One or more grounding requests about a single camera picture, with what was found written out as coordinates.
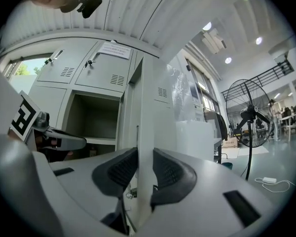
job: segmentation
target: locker vent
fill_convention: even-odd
[[[124,77],[118,76],[118,75],[112,75],[111,83],[123,86],[124,85]]]
[[[71,77],[72,73],[74,71],[74,68],[64,68],[61,72],[61,77]]]
[[[167,97],[167,90],[163,88],[158,88],[158,95],[160,97]]]

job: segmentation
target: ceiling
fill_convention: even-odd
[[[220,75],[262,52],[268,52],[294,34],[269,0],[236,0],[218,17],[212,18],[211,23],[209,32],[216,28],[225,42],[226,49],[220,49],[213,54],[202,41],[205,31],[198,33],[192,42]],[[260,45],[256,44],[258,37],[262,37]],[[225,63],[227,57],[232,58],[229,64]]]
[[[103,0],[90,18],[23,2],[2,35],[2,55],[39,41],[117,40],[170,61],[212,17],[237,0]]]

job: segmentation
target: ceiling light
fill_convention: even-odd
[[[212,23],[209,22],[206,26],[203,27],[203,30],[208,31],[209,29],[211,29],[211,27],[212,27]]]
[[[258,37],[256,40],[256,44],[260,45],[262,43],[262,37]]]
[[[227,64],[229,64],[229,63],[231,62],[231,58],[228,57],[228,58],[225,60],[225,62],[226,62]]]

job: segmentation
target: locker door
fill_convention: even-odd
[[[65,93],[65,89],[41,86],[33,86],[29,93],[29,97],[40,110],[49,113],[49,125],[52,127],[56,127],[59,110]]]
[[[124,92],[127,85],[127,76],[133,56],[131,50],[129,59],[123,59],[107,54],[100,54],[97,51],[102,45],[98,45],[90,56],[93,60],[92,66],[84,68],[77,81],[78,85],[90,86]]]
[[[97,43],[95,39],[70,39],[51,56],[52,63],[45,65],[38,81],[70,83],[77,68]]]

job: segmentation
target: cardboard box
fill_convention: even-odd
[[[237,137],[228,138],[227,141],[223,141],[222,143],[223,148],[237,148],[238,147],[238,140]]]

